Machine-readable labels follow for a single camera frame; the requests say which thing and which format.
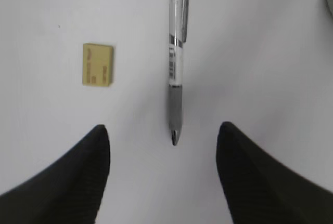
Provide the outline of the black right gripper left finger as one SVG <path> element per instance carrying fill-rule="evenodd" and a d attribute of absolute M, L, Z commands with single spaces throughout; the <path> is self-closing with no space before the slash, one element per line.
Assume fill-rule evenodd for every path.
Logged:
<path fill-rule="evenodd" d="M 108 132 L 97 125 L 57 161 L 1 194 L 1 223 L 95 223 L 110 161 Z"/>

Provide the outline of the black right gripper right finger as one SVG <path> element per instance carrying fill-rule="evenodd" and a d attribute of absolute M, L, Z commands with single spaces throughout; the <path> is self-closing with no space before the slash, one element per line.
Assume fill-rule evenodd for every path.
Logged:
<path fill-rule="evenodd" d="M 332 192 L 280 163 L 223 122 L 216 167 L 233 223 L 332 223 Z"/>

